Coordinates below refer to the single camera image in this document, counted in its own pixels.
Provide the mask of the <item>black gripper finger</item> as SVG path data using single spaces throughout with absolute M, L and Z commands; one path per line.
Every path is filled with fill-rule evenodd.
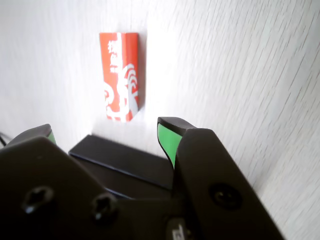
M 117 240 L 106 191 L 47 137 L 0 152 L 3 240 Z
M 157 119 L 173 169 L 172 193 L 186 202 L 198 240 L 281 240 L 278 227 L 217 135 L 179 117 Z

